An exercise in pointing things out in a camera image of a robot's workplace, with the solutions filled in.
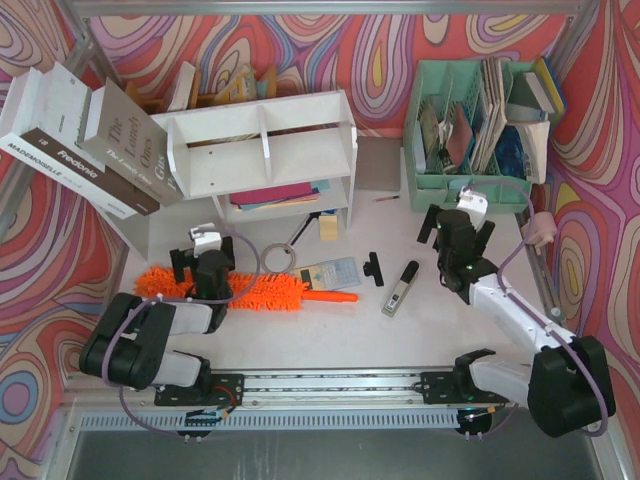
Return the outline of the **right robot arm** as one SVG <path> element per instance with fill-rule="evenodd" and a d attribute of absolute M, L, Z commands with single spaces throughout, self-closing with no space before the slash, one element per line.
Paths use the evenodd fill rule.
<path fill-rule="evenodd" d="M 474 226 L 464 210 L 431 205 L 418 240 L 436 237 L 441 285 L 489 316 L 530 361 L 522 365 L 501 360 L 491 349 L 463 354 L 443 381 L 421 379 L 424 402 L 501 397 L 526 407 L 538 428 L 552 438 L 576 430 L 603 435 L 616 404 L 602 344 L 561 327 L 508 284 L 502 270 L 484 256 L 494 227 L 491 221 Z"/>

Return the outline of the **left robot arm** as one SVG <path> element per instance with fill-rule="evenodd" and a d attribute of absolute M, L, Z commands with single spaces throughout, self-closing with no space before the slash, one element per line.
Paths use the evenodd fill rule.
<path fill-rule="evenodd" d="M 211 334 L 227 314 L 233 296 L 228 280 L 235 269 L 229 236 L 205 232 L 192 236 L 194 247 L 170 252 L 173 279 L 192 275 L 179 302 L 152 301 L 118 293 L 84 345 L 79 368 L 84 374 L 142 390 L 150 386 L 193 388 L 204 382 L 208 361 L 167 350 L 171 336 Z"/>

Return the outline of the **orange microfiber duster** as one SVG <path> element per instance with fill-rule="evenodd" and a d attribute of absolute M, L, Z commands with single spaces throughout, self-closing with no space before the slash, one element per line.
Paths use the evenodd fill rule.
<path fill-rule="evenodd" d="M 151 267 L 134 282 L 134 293 L 143 297 L 162 294 L 164 297 L 196 298 L 195 282 L 190 273 L 183 282 L 176 282 L 168 267 Z M 355 293 L 312 290 L 304 282 L 287 274 L 263 274 L 248 292 L 229 304 L 230 309 L 253 311 L 298 311 L 303 301 L 356 303 Z"/>

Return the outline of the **masking tape roll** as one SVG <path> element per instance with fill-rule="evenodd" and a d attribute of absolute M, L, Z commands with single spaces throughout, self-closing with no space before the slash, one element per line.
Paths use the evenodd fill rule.
<path fill-rule="evenodd" d="M 261 266 L 269 274 L 289 274 L 296 266 L 295 250 L 286 243 L 274 243 L 267 246 L 261 254 Z"/>

